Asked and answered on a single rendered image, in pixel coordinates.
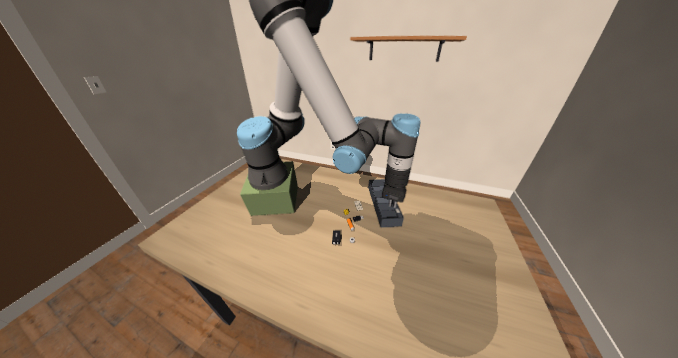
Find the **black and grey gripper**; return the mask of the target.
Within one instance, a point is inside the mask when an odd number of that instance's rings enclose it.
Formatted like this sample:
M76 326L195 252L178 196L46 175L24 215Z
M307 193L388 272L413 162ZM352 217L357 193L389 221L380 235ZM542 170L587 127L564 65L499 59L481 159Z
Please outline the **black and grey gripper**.
M409 181L413 157L408 160L396 158L389 154L387 158L387 166L385 173L385 186L382 190L382 196L390 199L389 206L392 206L394 200L394 208L397 202L402 203L406 196L406 186Z

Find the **dark grey rack of three bins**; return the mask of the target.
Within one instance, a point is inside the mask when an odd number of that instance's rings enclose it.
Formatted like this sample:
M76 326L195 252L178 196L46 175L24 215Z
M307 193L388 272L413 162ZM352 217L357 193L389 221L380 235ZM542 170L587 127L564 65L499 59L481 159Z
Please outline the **dark grey rack of three bins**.
M383 228L383 227L401 227L402 224L403 224L403 220L404 220L402 212L401 212L398 204L397 204L397 207L394 208L393 207L394 201L393 201L393 205L392 205L392 207L390 207L389 206L390 199L384 198L382 196L382 190L383 190L384 186L385 186L385 179L369 180L368 188L369 188L369 192L370 192L370 195L371 195L371 198L372 198L372 202L373 202L373 205L374 205L374 208L375 208L375 211L376 211L376 215L377 215L377 218L378 218L378 221L379 221L380 228ZM397 217L399 217L399 218L397 218Z

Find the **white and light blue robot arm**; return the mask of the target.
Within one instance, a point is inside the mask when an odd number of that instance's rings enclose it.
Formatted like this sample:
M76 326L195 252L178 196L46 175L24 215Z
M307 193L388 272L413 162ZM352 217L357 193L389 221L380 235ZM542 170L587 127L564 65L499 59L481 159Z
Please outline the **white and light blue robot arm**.
M416 115L400 113L392 120L353 117L313 38L333 0L249 3L265 37L279 49L275 101L269 116L247 119L237 129L252 187L269 190L287 179L278 148L304 128L299 107L302 91L335 147L333 163L341 172L359 171L376 144L389 146L389 154L397 158L414 156L421 123Z

